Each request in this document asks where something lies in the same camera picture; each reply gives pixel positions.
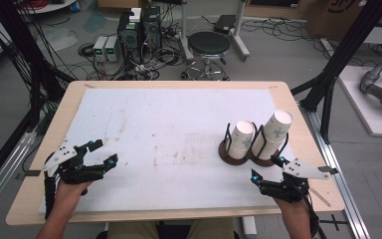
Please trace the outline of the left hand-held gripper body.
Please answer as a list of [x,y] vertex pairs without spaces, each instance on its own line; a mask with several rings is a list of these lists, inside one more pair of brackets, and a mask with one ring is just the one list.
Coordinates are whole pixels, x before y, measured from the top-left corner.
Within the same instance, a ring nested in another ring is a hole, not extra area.
[[42,170],[46,177],[60,178],[66,184],[80,184],[102,179],[104,173],[96,165],[84,165],[85,157],[77,154],[77,147],[67,139],[46,159]]

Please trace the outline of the short stack of paper cups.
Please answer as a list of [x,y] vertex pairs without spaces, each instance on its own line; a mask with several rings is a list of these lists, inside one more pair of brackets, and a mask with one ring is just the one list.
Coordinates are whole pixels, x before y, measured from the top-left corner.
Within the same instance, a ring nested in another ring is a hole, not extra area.
[[235,159],[242,159],[247,154],[251,143],[248,140],[238,141],[228,139],[226,149],[229,156]]

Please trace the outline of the single white paper cup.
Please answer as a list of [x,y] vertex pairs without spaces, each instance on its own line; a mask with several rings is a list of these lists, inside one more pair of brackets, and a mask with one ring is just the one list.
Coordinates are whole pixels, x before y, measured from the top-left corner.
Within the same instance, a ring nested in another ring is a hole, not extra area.
[[231,133],[231,147],[237,150],[245,150],[250,147],[255,129],[248,120],[239,120]]

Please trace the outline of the person's left hand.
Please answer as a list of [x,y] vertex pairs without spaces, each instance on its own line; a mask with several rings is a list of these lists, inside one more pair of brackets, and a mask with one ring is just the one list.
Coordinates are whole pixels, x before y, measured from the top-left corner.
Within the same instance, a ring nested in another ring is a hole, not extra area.
[[60,216],[71,218],[75,213],[76,207],[82,197],[82,193],[90,185],[90,182],[66,184],[64,181],[60,181],[52,212],[57,213]]

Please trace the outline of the thin wooden stick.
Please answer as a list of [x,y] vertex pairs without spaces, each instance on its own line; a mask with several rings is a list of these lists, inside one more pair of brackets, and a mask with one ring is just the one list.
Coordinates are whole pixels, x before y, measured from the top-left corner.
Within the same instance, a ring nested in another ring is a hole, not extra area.
[[309,189],[310,193],[314,194],[322,203],[324,203],[327,207],[330,207],[330,202],[324,198],[317,190],[315,190],[313,187]]

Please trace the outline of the white paper cup right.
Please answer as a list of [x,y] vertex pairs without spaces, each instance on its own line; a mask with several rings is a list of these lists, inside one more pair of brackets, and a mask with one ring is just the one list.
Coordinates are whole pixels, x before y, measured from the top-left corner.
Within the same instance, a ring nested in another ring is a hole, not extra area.
[[292,122],[293,117],[287,111],[277,110],[273,113],[253,143],[252,153],[256,159],[268,160],[279,149]]

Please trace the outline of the white table leg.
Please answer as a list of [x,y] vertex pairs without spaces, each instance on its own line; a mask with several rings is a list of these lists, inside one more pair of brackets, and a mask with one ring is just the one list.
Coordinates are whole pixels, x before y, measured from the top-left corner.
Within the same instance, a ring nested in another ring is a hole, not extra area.
[[257,226],[254,216],[244,216],[242,218],[243,232],[247,239],[256,239]]

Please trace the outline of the white foam mat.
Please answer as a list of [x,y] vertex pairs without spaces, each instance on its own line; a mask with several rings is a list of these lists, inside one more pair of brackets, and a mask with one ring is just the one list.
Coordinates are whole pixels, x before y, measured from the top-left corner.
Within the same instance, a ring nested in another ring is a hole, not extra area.
[[65,135],[73,145],[100,139],[87,165],[118,156],[94,182],[80,212],[272,207],[251,181],[279,181],[277,166],[225,163],[218,146],[240,120],[262,124],[279,109],[267,90],[88,89]]

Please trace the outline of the white platform board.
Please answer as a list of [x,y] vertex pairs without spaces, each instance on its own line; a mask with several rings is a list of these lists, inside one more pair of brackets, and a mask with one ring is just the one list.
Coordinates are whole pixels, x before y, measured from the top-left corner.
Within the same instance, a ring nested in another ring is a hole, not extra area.
[[339,82],[369,134],[382,136],[382,104],[359,90],[361,79],[368,71],[368,67],[348,66],[340,74]]

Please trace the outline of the black computer tower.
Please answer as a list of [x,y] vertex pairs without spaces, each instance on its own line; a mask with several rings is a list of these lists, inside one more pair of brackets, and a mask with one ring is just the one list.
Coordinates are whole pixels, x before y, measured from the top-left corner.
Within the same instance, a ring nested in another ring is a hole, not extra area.
[[160,32],[160,7],[148,6],[144,8],[141,23],[143,26],[143,44],[141,56],[144,61],[162,48]]
[[131,11],[124,11],[119,18],[117,35],[120,40],[121,51],[125,59],[134,63],[141,62],[142,31],[139,22],[131,22]]

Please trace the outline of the black round stool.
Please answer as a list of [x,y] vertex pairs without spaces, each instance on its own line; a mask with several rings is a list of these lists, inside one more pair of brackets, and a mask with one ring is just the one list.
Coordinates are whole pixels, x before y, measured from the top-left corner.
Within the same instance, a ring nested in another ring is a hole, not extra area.
[[226,64],[224,58],[230,51],[230,41],[226,36],[216,32],[197,32],[188,38],[187,50],[197,56],[181,73],[182,79],[228,81],[223,67]]

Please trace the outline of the white round table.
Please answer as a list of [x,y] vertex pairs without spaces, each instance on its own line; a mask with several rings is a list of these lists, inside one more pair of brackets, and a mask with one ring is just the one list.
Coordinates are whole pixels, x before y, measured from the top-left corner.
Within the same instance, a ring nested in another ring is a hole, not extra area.
[[44,7],[32,7],[30,4],[26,3],[21,5],[18,8],[19,13],[23,14],[42,14],[42,13],[49,13],[53,11],[57,11],[66,7],[69,7],[73,3],[75,3],[77,0],[64,0],[63,3],[57,3],[53,4],[51,2],[48,2],[48,4]]

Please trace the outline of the aluminium rail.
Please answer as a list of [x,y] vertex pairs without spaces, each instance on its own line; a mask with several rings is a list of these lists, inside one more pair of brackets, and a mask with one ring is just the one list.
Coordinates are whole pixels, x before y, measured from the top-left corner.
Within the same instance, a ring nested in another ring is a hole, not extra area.
[[8,184],[11,177],[26,157],[36,140],[35,132],[25,132],[14,146],[10,147],[9,154],[4,157],[4,163],[0,167],[0,194]]
[[302,116],[305,119],[308,128],[322,154],[325,163],[338,170],[337,174],[333,175],[333,179],[337,184],[337,188],[344,202],[344,215],[348,222],[350,231],[354,239],[371,239],[362,216],[357,208],[356,202],[351,194],[344,174],[341,171],[337,157],[332,149],[332,146],[325,141],[320,134],[320,119],[316,113],[311,113],[306,109],[299,108]]

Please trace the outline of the black aluminium frame post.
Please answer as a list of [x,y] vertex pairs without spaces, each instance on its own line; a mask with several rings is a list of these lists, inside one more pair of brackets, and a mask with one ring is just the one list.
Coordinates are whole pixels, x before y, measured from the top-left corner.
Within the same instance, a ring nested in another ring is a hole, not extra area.
[[318,104],[323,102],[319,133],[327,144],[330,144],[329,122],[334,85],[381,17],[382,0],[367,0],[323,70],[315,78],[290,90],[293,96],[308,90],[307,96],[299,104],[310,113],[315,113]]

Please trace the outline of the white metal stand frame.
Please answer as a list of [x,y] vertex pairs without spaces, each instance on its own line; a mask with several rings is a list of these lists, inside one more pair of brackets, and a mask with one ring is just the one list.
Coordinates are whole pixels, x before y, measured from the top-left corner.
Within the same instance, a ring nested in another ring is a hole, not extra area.
[[[180,47],[182,49],[184,59],[187,63],[192,63],[194,61],[194,56],[188,49],[188,39],[187,35],[187,3],[188,0],[181,1],[181,31],[179,32]],[[232,36],[232,41],[239,50],[239,53],[243,57],[243,61],[246,61],[250,56],[250,52],[247,49],[246,45],[240,37],[241,25],[243,23],[244,11],[246,7],[247,0],[239,0],[238,10],[237,10],[237,19],[236,25],[233,29],[229,30],[229,33]]]

